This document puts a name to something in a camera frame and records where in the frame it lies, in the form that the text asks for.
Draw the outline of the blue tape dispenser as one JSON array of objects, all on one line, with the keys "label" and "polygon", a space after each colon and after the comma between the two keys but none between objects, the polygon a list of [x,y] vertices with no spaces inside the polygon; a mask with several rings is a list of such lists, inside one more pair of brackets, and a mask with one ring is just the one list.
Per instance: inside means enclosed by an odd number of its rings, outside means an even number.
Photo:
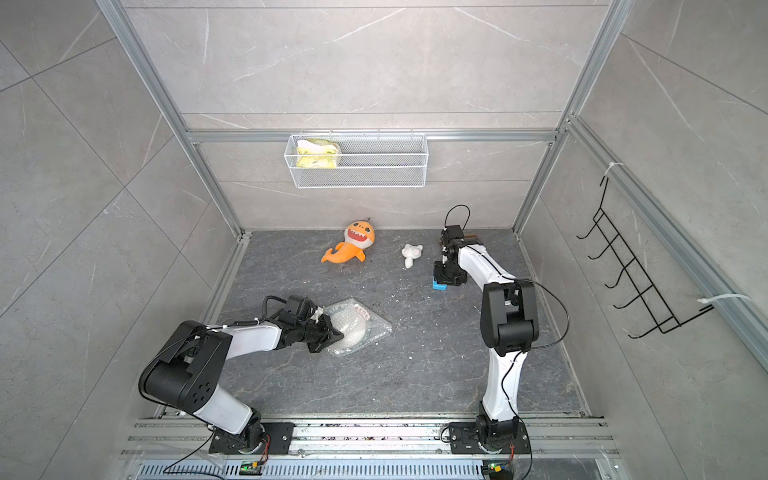
[{"label": "blue tape dispenser", "polygon": [[446,285],[446,284],[440,284],[440,283],[437,283],[437,282],[436,282],[436,281],[433,279],[433,282],[432,282],[432,288],[433,288],[434,290],[445,291],[445,290],[447,290],[447,287],[448,287],[448,285]]}]

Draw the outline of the white plate teal rim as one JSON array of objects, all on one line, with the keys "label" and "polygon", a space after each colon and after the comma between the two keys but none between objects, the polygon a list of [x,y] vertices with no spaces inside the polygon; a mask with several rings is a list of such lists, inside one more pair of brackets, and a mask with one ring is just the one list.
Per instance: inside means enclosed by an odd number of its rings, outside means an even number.
[{"label": "white plate teal rim", "polygon": [[358,304],[346,306],[332,317],[333,326],[343,334],[343,338],[334,344],[336,351],[345,351],[360,344],[371,320],[370,312]]}]

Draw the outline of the clear bubble wrap sheet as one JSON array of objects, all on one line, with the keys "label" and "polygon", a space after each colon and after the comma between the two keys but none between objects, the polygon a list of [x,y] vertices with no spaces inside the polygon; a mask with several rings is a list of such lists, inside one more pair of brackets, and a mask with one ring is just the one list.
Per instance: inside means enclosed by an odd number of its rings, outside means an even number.
[{"label": "clear bubble wrap sheet", "polygon": [[377,344],[392,334],[392,324],[355,298],[324,308],[332,326],[343,337],[327,344],[323,351],[336,357],[348,356]]}]

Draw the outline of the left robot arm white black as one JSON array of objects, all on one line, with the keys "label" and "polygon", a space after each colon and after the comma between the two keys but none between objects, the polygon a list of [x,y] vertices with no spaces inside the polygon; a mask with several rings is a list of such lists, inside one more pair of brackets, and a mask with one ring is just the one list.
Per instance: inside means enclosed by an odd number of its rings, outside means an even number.
[{"label": "left robot arm white black", "polygon": [[173,332],[138,380],[149,400],[186,412],[213,428],[224,449],[251,453],[266,445],[261,414],[219,385],[227,360],[255,352],[304,343],[318,353],[344,338],[331,318],[313,313],[287,323],[250,321],[211,326],[184,321]]}]

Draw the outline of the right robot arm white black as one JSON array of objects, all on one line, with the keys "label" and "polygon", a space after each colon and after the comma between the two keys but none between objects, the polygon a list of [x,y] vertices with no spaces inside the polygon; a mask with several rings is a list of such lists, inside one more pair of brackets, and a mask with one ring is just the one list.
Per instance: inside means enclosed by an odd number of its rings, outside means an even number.
[{"label": "right robot arm white black", "polygon": [[441,241],[442,259],[434,264],[433,286],[459,286],[474,281],[482,291],[480,333],[489,351],[486,391],[475,420],[478,448],[500,453],[523,446],[527,431],[520,416],[518,393],[525,360],[533,350],[563,342],[538,342],[537,292],[550,294],[541,283],[519,278],[495,261],[475,238]]}]

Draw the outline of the small white bunny plush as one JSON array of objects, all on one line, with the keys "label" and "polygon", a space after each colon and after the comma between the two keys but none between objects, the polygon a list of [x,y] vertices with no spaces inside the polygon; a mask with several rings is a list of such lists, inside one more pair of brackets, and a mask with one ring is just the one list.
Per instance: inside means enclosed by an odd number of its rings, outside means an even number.
[{"label": "small white bunny plush", "polygon": [[414,261],[421,257],[422,252],[422,245],[411,245],[406,243],[401,250],[401,254],[404,257],[404,267],[406,269],[412,268],[414,266]]}]

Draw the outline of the orange shark plush toy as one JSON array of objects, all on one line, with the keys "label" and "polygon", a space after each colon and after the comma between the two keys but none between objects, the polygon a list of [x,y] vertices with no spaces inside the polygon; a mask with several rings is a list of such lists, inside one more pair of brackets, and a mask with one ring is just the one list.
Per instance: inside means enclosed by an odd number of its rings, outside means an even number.
[{"label": "orange shark plush toy", "polygon": [[347,263],[352,259],[360,262],[366,260],[365,251],[375,242],[375,230],[366,220],[358,220],[344,229],[344,240],[334,248],[328,249],[321,262],[333,264]]}]

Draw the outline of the yellow white cloth in basket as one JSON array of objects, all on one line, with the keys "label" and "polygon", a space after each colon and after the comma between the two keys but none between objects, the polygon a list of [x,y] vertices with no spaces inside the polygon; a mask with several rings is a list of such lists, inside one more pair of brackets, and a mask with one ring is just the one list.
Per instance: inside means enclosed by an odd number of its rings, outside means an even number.
[{"label": "yellow white cloth in basket", "polygon": [[297,168],[333,169],[341,154],[338,144],[322,139],[298,140],[296,143]]}]

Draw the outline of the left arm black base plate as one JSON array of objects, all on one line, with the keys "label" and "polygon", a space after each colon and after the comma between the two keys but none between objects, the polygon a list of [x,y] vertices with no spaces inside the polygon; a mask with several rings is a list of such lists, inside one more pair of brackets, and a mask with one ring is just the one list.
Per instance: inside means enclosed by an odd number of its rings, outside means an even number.
[{"label": "left arm black base plate", "polygon": [[289,452],[295,424],[292,422],[257,422],[234,435],[221,429],[213,431],[208,452],[210,454],[285,455]]}]

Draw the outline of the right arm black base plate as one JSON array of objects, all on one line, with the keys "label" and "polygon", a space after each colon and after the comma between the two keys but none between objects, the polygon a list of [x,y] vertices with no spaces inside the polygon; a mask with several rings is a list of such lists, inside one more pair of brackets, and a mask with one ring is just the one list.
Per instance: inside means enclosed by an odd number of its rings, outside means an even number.
[{"label": "right arm black base plate", "polygon": [[530,436],[524,422],[519,419],[492,421],[488,425],[478,419],[473,422],[451,422],[441,434],[441,439],[450,445],[453,454],[531,453]]}]

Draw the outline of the aluminium mounting rail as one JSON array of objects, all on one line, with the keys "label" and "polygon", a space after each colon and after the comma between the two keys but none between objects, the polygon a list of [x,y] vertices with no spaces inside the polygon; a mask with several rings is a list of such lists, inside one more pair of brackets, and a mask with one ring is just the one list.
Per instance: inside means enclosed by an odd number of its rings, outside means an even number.
[{"label": "aluminium mounting rail", "polygon": [[535,414],[516,438],[483,447],[450,414],[277,416],[264,444],[227,453],[203,424],[138,420],[119,446],[120,479],[626,479],[606,421]]}]

